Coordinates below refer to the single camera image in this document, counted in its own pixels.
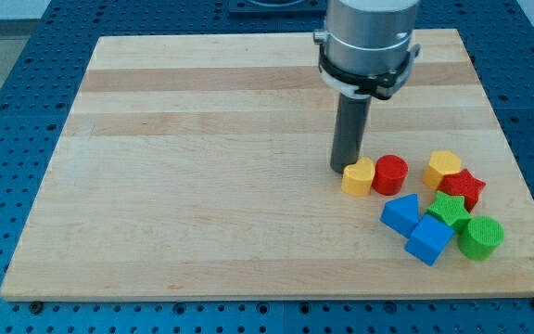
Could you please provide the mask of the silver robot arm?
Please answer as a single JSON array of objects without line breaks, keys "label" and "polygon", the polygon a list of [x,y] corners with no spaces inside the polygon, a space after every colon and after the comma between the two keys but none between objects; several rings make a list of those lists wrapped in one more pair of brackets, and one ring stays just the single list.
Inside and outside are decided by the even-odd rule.
[{"label": "silver robot arm", "polygon": [[313,33],[324,82],[353,99],[387,100],[407,82],[419,45],[410,45],[419,0],[329,0]]}]

